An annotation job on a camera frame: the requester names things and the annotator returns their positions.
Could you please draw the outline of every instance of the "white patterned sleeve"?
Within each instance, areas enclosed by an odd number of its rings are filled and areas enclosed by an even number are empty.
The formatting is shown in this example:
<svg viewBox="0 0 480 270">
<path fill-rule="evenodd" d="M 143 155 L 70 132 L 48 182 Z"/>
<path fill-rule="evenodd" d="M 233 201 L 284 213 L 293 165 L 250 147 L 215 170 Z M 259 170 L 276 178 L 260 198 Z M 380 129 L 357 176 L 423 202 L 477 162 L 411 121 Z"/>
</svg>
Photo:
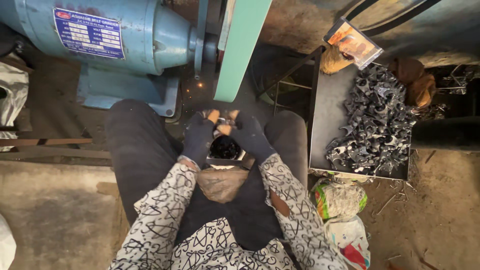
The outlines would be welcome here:
<svg viewBox="0 0 480 270">
<path fill-rule="evenodd" d="M 271 188 L 290 208 L 288 217 L 275 210 L 285 240 L 291 245 L 297 261 L 304 270 L 346 270 L 339 254 L 330 246 L 323 222 L 308 199 L 307 191 L 282 162 L 273 154 L 260 166 L 265 189 Z"/>
<path fill-rule="evenodd" d="M 167 177 L 135 203 L 139 212 L 109 269 L 168 269 L 196 171 L 176 163 Z"/>
</svg>

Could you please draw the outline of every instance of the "metal tray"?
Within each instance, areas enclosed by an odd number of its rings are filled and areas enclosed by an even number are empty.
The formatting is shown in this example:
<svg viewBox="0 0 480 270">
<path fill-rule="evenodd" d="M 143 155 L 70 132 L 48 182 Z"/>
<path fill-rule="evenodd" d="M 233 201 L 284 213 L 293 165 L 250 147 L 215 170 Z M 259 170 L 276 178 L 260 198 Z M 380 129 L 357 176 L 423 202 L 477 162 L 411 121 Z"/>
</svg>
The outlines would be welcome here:
<svg viewBox="0 0 480 270">
<path fill-rule="evenodd" d="M 308 128 L 309 168 L 329 172 L 346 172 L 356 175 L 366 175 L 354 172 L 351 168 L 338 165 L 338 170 L 332 169 L 330 161 L 325 158 L 326 146 L 336 137 L 343 137 L 344 130 L 339 127 L 347 125 L 347 112 L 343 101 L 349 98 L 348 91 L 354 86 L 354 78 L 358 68 L 350 65 L 332 75 L 325 75 L 315 69 L 318 76 L 317 83 L 313 84 L 310 105 L 310 119 Z M 390 175 L 386 172 L 376 175 L 395 180 L 408 179 L 408 160 L 393 170 Z"/>
</svg>

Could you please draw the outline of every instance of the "dark blue work glove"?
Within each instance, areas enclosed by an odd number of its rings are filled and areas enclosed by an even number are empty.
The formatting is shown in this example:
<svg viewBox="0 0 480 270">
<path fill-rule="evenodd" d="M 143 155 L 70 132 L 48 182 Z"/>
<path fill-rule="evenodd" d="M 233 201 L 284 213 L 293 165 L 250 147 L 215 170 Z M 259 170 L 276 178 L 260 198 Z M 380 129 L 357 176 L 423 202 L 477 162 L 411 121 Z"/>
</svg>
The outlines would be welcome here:
<svg viewBox="0 0 480 270">
<path fill-rule="evenodd" d="M 264 131 L 255 116 L 240 111 L 235 118 L 236 128 L 232 128 L 229 135 L 237 144 L 252 155 L 258 164 L 262 164 L 276 151 L 267 141 Z"/>
<path fill-rule="evenodd" d="M 182 155 L 195 162 L 200 169 L 205 165 L 214 129 L 215 124 L 204 119 L 200 112 L 194 114 L 187 123 Z"/>
</svg>

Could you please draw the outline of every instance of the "printed text on nameplate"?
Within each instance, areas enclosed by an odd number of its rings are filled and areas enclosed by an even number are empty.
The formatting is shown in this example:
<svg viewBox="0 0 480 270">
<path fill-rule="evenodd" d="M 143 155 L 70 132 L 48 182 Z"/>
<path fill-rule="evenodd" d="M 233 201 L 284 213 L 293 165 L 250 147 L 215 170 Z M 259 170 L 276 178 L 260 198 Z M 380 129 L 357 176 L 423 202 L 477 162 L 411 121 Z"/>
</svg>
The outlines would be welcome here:
<svg viewBox="0 0 480 270">
<path fill-rule="evenodd" d="M 53 17 L 60 40 L 68 49 L 125 59 L 119 21 L 59 8 L 53 9 Z"/>
</svg>

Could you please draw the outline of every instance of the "patterned shirt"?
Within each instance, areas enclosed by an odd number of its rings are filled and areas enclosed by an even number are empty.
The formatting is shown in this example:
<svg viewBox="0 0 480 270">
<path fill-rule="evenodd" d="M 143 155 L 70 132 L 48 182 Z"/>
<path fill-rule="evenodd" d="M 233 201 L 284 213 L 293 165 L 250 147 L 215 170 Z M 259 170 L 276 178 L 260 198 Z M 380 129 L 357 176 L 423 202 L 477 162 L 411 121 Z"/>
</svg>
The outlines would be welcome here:
<svg viewBox="0 0 480 270">
<path fill-rule="evenodd" d="M 265 189 L 272 189 L 290 208 L 288 217 L 275 212 L 285 241 L 303 270 L 346 270 L 342 258 L 325 237 L 323 223 L 305 188 L 280 156 L 270 156 L 259 168 Z M 195 187 L 195 174 L 195 170 L 177 163 L 157 188 L 135 204 L 139 216 L 109 269 L 295 269 L 278 239 L 257 251 L 243 250 L 226 218 L 208 222 L 174 247 Z M 265 202 L 272 206 L 269 192 Z"/>
</svg>

